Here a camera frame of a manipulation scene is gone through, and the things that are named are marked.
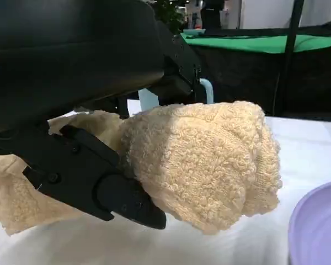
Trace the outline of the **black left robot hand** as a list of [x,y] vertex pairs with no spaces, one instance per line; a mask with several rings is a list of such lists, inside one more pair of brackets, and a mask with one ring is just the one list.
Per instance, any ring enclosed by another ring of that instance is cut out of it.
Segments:
[[204,102],[189,45],[143,1],[0,1],[0,155],[16,155],[38,192],[105,221],[154,229],[166,215],[91,133],[48,120],[75,107],[126,109],[148,88],[162,103]]

